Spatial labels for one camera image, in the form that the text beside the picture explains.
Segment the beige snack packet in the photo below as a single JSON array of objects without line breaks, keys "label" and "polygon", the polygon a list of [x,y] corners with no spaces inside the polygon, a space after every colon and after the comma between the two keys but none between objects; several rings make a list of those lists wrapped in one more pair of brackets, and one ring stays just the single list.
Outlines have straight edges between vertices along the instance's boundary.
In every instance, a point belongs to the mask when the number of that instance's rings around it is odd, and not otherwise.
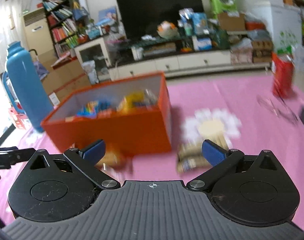
[{"label": "beige snack packet", "polygon": [[202,154],[202,143],[205,140],[211,140],[225,150],[229,150],[226,139],[223,133],[211,135],[204,140],[189,142],[182,144],[177,152],[176,170],[178,173],[188,172],[197,168],[210,167],[210,163],[204,158]]}]

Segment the yellow bread snack packet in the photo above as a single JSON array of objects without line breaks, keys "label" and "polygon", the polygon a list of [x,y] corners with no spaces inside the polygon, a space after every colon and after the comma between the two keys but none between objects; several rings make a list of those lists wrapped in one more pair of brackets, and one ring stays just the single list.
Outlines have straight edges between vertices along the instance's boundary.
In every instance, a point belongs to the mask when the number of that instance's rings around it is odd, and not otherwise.
[{"label": "yellow bread snack packet", "polygon": [[151,107],[158,102],[158,97],[149,89],[135,91],[123,97],[117,107],[118,112],[128,113],[134,108]]}]

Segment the pink floral tablecloth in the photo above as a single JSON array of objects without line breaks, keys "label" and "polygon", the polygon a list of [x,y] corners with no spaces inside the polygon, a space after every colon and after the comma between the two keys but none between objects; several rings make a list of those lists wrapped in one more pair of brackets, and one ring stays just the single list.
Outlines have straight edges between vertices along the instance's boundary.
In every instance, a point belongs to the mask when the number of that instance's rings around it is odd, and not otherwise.
[{"label": "pink floral tablecloth", "polygon": [[[113,173],[121,183],[124,180],[184,180],[185,183],[201,174],[205,169],[184,174],[176,172],[176,151],[185,139],[182,132],[186,119],[195,120],[195,112],[204,109],[224,110],[223,117],[232,114],[241,122],[236,133],[235,121],[227,121],[228,132],[232,132],[229,145],[245,154],[257,155],[263,149],[271,150],[287,170],[300,193],[300,204],[293,219],[304,230],[304,125],[294,125],[285,118],[277,117],[258,103],[257,97],[271,100],[277,109],[282,105],[272,95],[272,76],[266,73],[249,75],[229,74],[199,78],[168,80],[168,91],[172,106],[172,146],[173,152],[153,155],[140,155],[126,163],[121,170]],[[286,104],[299,115],[304,106],[303,81],[296,81],[293,90],[296,98],[285,100]],[[5,144],[19,148],[45,148],[49,153],[59,153],[45,134],[19,130],[14,132]],[[9,224],[14,220],[7,203],[7,193],[25,163],[19,163],[10,170],[0,170],[0,218]]]}]

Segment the orange storage box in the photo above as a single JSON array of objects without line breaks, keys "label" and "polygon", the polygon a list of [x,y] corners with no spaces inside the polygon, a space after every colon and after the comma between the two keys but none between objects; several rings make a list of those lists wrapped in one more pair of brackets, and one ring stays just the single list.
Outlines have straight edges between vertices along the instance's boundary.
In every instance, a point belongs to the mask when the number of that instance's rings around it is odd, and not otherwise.
[{"label": "orange storage box", "polygon": [[[126,112],[111,110],[95,118],[78,117],[90,101],[106,101],[118,107],[125,96],[148,90],[157,97],[152,106]],[[100,83],[71,93],[41,123],[60,152],[71,146],[84,148],[102,139],[127,157],[166,153],[171,145],[171,104],[163,72]]]}]

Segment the blue thermos bottle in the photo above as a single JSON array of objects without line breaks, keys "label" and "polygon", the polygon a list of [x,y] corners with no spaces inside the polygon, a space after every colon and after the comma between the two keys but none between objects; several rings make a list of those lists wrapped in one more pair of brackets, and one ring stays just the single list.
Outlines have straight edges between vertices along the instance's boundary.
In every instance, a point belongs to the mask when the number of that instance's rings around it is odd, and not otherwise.
[{"label": "blue thermos bottle", "polygon": [[30,53],[19,41],[7,48],[6,71],[2,83],[9,100],[17,113],[30,120],[35,131],[42,133],[42,120],[53,111],[53,105],[46,94],[36,72]]}]

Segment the large cardboard box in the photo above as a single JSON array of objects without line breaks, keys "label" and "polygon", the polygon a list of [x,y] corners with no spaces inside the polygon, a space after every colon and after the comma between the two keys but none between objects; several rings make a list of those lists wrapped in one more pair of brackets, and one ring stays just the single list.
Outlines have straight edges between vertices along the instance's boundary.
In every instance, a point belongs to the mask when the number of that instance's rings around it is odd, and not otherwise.
[{"label": "large cardboard box", "polygon": [[77,59],[55,67],[41,82],[53,106],[59,105],[72,92],[91,86]]}]

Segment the white glass door cabinet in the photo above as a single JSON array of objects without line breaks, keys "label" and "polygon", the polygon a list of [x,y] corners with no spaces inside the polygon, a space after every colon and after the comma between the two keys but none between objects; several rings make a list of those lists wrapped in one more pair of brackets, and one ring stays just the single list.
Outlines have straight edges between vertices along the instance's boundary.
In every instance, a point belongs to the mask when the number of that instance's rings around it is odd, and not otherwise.
[{"label": "white glass door cabinet", "polygon": [[80,64],[87,61],[95,62],[95,70],[97,72],[98,81],[110,81],[109,68],[111,65],[110,55],[105,43],[105,37],[98,37],[89,40],[74,48],[76,56]]}]

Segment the white tv stand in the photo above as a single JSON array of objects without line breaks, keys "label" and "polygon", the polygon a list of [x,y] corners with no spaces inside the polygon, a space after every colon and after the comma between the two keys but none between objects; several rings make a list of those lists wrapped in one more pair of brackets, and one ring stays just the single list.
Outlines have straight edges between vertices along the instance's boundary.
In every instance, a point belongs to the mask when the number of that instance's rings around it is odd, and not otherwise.
[{"label": "white tv stand", "polygon": [[241,53],[220,49],[212,45],[209,36],[126,42],[116,49],[116,53],[115,62],[108,68],[112,80],[155,71],[164,72],[171,78],[271,66],[267,60],[254,62],[249,49]]}]

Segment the red soda can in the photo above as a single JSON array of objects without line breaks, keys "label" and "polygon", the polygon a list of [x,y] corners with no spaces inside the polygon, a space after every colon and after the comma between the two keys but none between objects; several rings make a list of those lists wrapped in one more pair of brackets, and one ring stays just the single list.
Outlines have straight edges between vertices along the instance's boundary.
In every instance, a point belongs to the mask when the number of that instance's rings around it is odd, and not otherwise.
[{"label": "red soda can", "polygon": [[276,97],[288,99],[293,94],[293,60],[288,54],[272,53],[272,62],[275,65],[272,93]]}]

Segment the standing air conditioner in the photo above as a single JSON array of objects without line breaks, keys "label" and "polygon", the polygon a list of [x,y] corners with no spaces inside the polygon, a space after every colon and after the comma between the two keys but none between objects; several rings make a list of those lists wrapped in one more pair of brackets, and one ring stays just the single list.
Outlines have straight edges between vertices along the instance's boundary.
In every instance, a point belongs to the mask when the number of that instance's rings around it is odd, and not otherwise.
[{"label": "standing air conditioner", "polygon": [[43,8],[24,14],[23,21],[29,49],[35,49],[38,54],[44,54],[54,49]]}]

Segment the dark bookshelf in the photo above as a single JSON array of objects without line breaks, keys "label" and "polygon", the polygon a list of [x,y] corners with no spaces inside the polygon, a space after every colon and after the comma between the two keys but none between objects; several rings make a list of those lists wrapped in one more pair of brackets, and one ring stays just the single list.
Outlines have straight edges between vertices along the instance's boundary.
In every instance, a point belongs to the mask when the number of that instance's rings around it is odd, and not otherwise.
[{"label": "dark bookshelf", "polygon": [[57,57],[79,45],[85,16],[78,16],[79,0],[41,0]]}]

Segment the fruit basket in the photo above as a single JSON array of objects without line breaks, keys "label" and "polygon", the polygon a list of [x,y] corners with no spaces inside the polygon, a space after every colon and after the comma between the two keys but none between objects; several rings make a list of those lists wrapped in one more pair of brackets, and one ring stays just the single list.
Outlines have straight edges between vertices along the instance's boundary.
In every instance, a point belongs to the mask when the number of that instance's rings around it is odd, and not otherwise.
[{"label": "fruit basket", "polygon": [[173,23],[170,23],[168,21],[163,21],[157,27],[157,33],[161,38],[165,38],[165,39],[179,37],[177,27]]}]

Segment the black television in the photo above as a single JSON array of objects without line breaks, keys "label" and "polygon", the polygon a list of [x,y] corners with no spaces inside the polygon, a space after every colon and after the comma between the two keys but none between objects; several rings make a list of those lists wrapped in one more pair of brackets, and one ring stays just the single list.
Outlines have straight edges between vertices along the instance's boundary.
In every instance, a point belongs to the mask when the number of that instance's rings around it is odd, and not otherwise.
[{"label": "black television", "polygon": [[139,40],[144,35],[157,35],[163,21],[177,24],[179,11],[190,8],[203,12],[202,0],[116,0],[126,36]]}]

